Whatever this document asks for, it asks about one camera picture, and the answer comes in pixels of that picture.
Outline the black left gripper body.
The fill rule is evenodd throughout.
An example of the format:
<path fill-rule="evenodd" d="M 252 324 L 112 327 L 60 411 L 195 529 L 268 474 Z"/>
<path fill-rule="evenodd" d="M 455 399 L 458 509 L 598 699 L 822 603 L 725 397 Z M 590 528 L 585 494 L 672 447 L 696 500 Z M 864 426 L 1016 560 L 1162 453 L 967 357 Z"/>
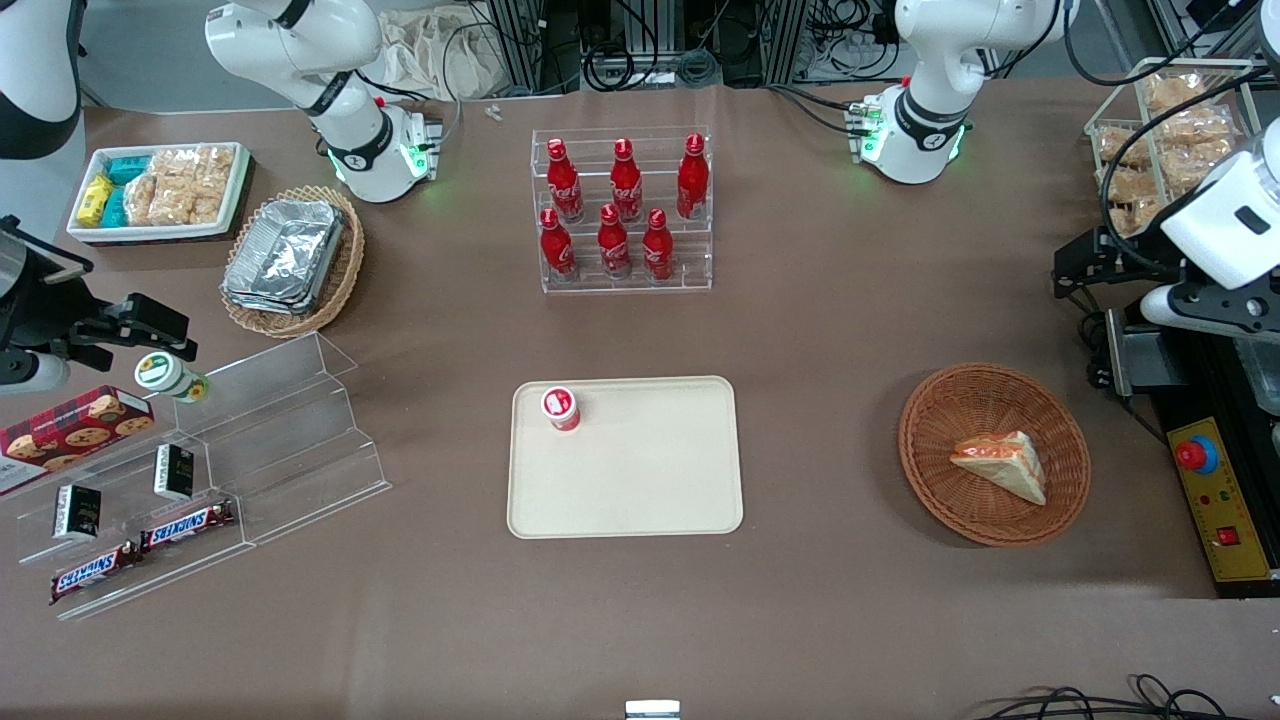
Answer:
<path fill-rule="evenodd" d="M 1098 250 L 1102 254 L 1098 282 L 1102 284 L 1135 281 L 1178 284 L 1185 279 L 1185 255 L 1160 228 L 1144 228 L 1130 237 L 1098 228 Z"/>

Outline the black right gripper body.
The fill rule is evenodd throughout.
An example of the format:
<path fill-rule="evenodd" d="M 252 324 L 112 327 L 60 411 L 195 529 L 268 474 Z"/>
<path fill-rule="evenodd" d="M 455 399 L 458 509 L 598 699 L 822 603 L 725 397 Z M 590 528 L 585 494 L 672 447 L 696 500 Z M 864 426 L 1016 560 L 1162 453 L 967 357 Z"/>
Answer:
<path fill-rule="evenodd" d="M 70 328 L 97 316 L 102 300 L 86 284 L 28 284 L 15 287 L 1 301 L 1 347 L 44 348 L 64 340 Z"/>

